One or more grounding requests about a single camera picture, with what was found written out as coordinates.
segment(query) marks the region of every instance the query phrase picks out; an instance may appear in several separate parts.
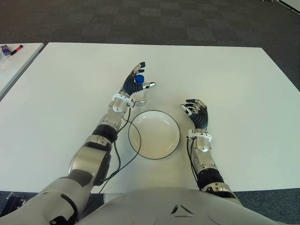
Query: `blue cap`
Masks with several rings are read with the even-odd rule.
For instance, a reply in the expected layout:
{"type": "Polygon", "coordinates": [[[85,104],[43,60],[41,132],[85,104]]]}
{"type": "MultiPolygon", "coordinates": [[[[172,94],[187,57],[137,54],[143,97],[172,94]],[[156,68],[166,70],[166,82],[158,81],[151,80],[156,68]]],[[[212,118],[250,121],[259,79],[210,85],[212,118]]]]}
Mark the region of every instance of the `blue cap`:
{"type": "Polygon", "coordinates": [[[144,76],[143,75],[136,75],[135,76],[135,82],[137,83],[137,84],[142,84],[142,83],[144,83],[144,76]]]}

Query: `black cable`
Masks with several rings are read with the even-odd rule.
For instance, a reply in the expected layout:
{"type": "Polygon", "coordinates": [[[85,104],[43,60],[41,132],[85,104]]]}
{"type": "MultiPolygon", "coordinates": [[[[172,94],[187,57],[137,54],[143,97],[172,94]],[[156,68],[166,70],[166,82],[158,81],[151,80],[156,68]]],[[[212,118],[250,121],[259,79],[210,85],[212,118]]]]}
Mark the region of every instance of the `black cable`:
{"type": "Polygon", "coordinates": [[[118,158],[118,168],[117,168],[117,170],[116,171],[118,171],[119,169],[120,169],[120,167],[121,167],[121,159],[120,159],[120,155],[119,155],[119,153],[118,153],[118,150],[117,150],[117,146],[116,146],[116,142],[114,141],[113,142],[113,146],[114,146],[114,150],[115,150],[115,152],[116,152],[116,155],[117,155],[117,158],[118,158]]]}
{"type": "MultiPolygon", "coordinates": [[[[118,134],[118,133],[119,133],[119,132],[127,125],[127,124],[128,124],[128,120],[129,120],[129,118],[130,118],[130,113],[131,113],[131,108],[129,108],[128,117],[127,117],[127,120],[125,120],[126,123],[124,124],[124,126],[122,126],[122,127],[118,130],[117,134],[118,134]]],[[[118,150],[117,150],[117,146],[116,146],[116,142],[115,142],[115,141],[113,142],[113,146],[114,146],[114,150],[115,150],[115,152],[116,152],[117,158],[118,158],[118,168],[117,168],[114,172],[112,172],[112,174],[111,174],[110,176],[116,174],[116,173],[119,171],[120,167],[121,167],[121,159],[120,159],[120,155],[119,155],[119,153],[118,153],[118,150]]]]}
{"type": "MultiPolygon", "coordinates": [[[[131,125],[133,125],[133,126],[136,128],[136,130],[137,130],[137,132],[138,132],[138,134],[139,134],[139,137],[140,137],[139,150],[137,151],[136,155],[135,155],[129,162],[127,162],[123,167],[121,167],[121,168],[120,168],[121,163],[120,163],[120,161],[119,161],[119,166],[118,166],[118,168],[120,168],[120,169],[114,171],[108,178],[105,179],[106,183],[102,186],[101,190],[98,192],[98,194],[95,196],[95,198],[93,198],[93,200],[91,200],[91,202],[89,203],[89,205],[85,207],[85,209],[83,210],[82,213],[84,213],[84,212],[85,212],[85,211],[86,211],[86,210],[94,203],[94,201],[97,199],[97,197],[98,197],[98,196],[100,195],[100,193],[103,191],[103,189],[104,189],[104,187],[106,186],[106,184],[108,183],[108,181],[109,181],[111,178],[113,178],[115,175],[117,175],[117,174],[118,174],[122,169],[124,169],[129,163],[131,163],[132,160],[134,160],[135,157],[136,157],[136,156],[139,154],[139,152],[140,152],[140,149],[141,149],[141,146],[142,146],[142,138],[141,138],[140,131],[138,130],[138,128],[136,127],[136,125],[134,125],[131,121],[129,121],[130,111],[131,111],[131,109],[129,108],[129,114],[128,114],[127,120],[123,118],[123,120],[125,120],[126,123],[125,123],[124,126],[122,126],[122,128],[118,131],[118,133],[119,133],[119,132],[120,132],[120,131],[128,124],[128,123],[130,123],[131,125]]],[[[115,142],[114,142],[114,148],[115,148],[115,151],[116,151],[117,156],[119,156],[119,153],[118,153],[117,146],[116,146],[115,142]]]]}
{"type": "Polygon", "coordinates": [[[188,141],[189,141],[189,139],[187,139],[187,155],[188,155],[189,161],[190,161],[190,163],[191,163],[191,169],[192,169],[192,173],[193,173],[194,179],[195,179],[195,181],[197,182],[197,180],[198,180],[198,179],[196,178],[197,172],[196,172],[196,169],[195,169],[195,167],[194,167],[194,165],[193,165],[193,163],[192,163],[192,149],[193,149],[193,145],[194,145],[195,139],[193,139],[193,141],[192,141],[191,151],[190,151],[190,152],[189,152],[189,150],[188,150],[188,141]]]}
{"type": "Polygon", "coordinates": [[[110,179],[113,178],[115,175],[117,175],[118,172],[120,172],[122,169],[124,169],[129,163],[132,162],[132,160],[135,159],[135,157],[137,157],[137,155],[139,154],[139,152],[140,152],[140,150],[141,150],[141,146],[142,146],[142,137],[141,137],[140,131],[138,130],[138,128],[136,127],[136,125],[134,125],[131,121],[128,121],[128,120],[127,120],[127,122],[129,122],[130,125],[133,125],[133,126],[136,128],[136,130],[137,130],[137,132],[138,132],[138,134],[139,134],[139,138],[140,138],[139,149],[138,149],[138,151],[136,152],[136,155],[135,155],[129,162],[127,162],[127,163],[126,163],[124,166],[122,166],[119,170],[113,172],[113,173],[112,173],[108,178],[106,178],[105,180],[110,180],[110,179]]]}
{"type": "Polygon", "coordinates": [[[130,113],[131,113],[131,108],[129,108],[128,117],[127,117],[127,120],[125,120],[126,123],[124,124],[124,126],[122,126],[122,127],[118,130],[117,134],[120,133],[121,130],[122,130],[124,127],[126,127],[126,125],[128,124],[128,121],[129,121],[129,118],[130,118],[130,113]]]}

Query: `marker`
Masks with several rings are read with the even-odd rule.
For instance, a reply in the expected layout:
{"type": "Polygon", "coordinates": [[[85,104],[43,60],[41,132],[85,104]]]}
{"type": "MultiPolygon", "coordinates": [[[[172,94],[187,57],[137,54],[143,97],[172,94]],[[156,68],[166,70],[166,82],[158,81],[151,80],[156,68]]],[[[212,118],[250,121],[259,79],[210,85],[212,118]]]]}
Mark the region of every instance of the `marker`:
{"type": "Polygon", "coordinates": [[[13,50],[10,55],[14,55],[17,53],[17,51],[19,51],[21,48],[23,48],[23,45],[20,45],[19,47],[17,47],[15,50],[13,50]]]}

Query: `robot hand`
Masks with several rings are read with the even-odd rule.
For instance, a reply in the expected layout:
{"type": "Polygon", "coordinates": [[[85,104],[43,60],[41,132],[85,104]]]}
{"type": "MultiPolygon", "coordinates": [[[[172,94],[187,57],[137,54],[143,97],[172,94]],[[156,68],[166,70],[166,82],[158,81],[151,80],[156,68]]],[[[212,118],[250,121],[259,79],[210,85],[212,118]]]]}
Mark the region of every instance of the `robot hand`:
{"type": "Polygon", "coordinates": [[[206,105],[199,99],[188,99],[186,102],[186,104],[180,106],[194,123],[195,129],[207,130],[208,113],[206,105]]]}
{"type": "Polygon", "coordinates": [[[134,69],[130,72],[128,77],[126,78],[123,87],[121,88],[121,91],[127,93],[129,96],[131,96],[133,93],[138,92],[143,89],[152,88],[156,85],[154,82],[150,83],[143,83],[143,84],[137,84],[135,82],[135,76],[139,73],[144,72],[144,68],[146,66],[145,62],[141,62],[140,64],[136,65],[134,69]]]}

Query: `clear glass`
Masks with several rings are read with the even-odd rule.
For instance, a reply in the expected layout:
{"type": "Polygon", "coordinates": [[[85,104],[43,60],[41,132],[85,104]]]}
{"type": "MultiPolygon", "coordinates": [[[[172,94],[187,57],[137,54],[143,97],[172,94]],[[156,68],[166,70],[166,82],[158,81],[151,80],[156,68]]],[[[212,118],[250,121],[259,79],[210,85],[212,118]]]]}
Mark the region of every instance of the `clear glass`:
{"type": "Polygon", "coordinates": [[[9,61],[0,48],[0,73],[5,73],[9,69],[9,61]]]}
{"type": "Polygon", "coordinates": [[[146,90],[141,90],[139,92],[136,92],[133,94],[133,99],[135,100],[135,105],[136,106],[143,106],[146,104],[146,90]]]}

